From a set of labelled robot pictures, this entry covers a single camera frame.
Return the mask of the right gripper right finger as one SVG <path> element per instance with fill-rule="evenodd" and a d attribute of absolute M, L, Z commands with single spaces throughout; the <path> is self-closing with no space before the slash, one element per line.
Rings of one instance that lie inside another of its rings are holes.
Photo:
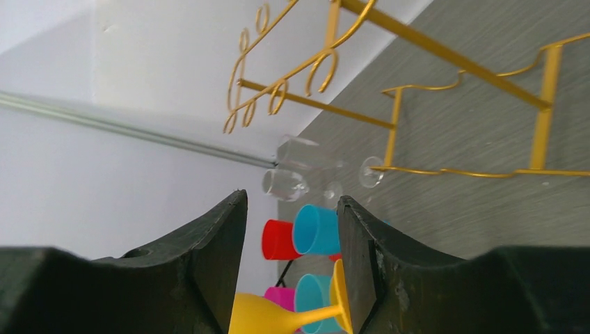
<path fill-rule="evenodd" d="M 589 249 L 430 248 L 350 196 L 337 206 L 354 333 L 588 333 Z"/>

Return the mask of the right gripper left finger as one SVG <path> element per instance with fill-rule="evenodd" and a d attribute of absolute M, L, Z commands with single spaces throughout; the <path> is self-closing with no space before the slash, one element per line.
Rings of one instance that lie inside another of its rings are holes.
<path fill-rule="evenodd" d="M 227 333 L 248 197 L 120 258 L 53 247 L 1 249 L 2 333 Z"/>

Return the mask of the yellow wine glass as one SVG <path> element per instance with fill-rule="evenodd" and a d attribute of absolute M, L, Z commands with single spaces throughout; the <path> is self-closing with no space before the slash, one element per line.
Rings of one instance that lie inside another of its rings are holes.
<path fill-rule="evenodd" d="M 229 332 L 295 333 L 306 324 L 331 317 L 336 318 L 345 332 L 353 332 L 342 260 L 337 260 L 334 265 L 329 306 L 305 312 L 292 312 L 262 296 L 237 293 L 234 297 Z"/>

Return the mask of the pink wine glass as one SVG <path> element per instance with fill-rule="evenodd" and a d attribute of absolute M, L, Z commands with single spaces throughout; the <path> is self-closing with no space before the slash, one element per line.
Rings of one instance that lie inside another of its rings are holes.
<path fill-rule="evenodd" d="M 296 290 L 294 288 L 269 287 L 264 293 L 264 298 L 288 311 L 294 311 L 295 294 Z"/>

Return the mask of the red wine glass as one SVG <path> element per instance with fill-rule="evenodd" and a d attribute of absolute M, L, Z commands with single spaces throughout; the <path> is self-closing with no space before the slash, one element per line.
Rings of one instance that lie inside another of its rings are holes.
<path fill-rule="evenodd" d="M 304 255 L 299 254 L 292 243 L 293 224 L 287 221 L 269 220 L 262 232 L 262 256 L 266 260 L 296 260 Z M 327 256 L 336 260 L 339 255 Z"/>

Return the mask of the blue wine glass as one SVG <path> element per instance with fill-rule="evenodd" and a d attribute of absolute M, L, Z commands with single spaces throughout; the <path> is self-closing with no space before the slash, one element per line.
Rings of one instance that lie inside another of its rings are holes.
<path fill-rule="evenodd" d="M 304 205 L 298 211 L 292 230 L 294 249 L 302 255 L 359 255 L 361 249 L 344 248 L 340 241 L 337 210 Z"/>
<path fill-rule="evenodd" d="M 316 310 L 330 305 L 331 276 L 305 274 L 296 285 L 294 308 L 296 312 Z M 304 333 L 341 333 L 336 318 L 306 324 L 301 327 Z"/>

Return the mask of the clear wine glass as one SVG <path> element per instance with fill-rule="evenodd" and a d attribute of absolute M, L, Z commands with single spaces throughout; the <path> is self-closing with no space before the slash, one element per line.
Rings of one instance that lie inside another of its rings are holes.
<path fill-rule="evenodd" d="M 281 138 L 276 150 L 276 161 L 279 165 L 303 170 L 328 170 L 346 165 L 344 160 L 319 143 L 292 135 Z M 382 163 L 383 160 L 378 157 L 368 157 L 363 161 L 359 170 L 359 182 L 363 187 L 372 189 L 381 183 L 384 172 L 372 167 Z"/>
<path fill-rule="evenodd" d="M 283 202 L 296 202 L 305 196 L 321 196 L 327 208 L 334 209 L 343 195 L 339 182 L 312 186 L 302 174 L 285 169 L 268 169 L 262 177 L 262 191 Z"/>

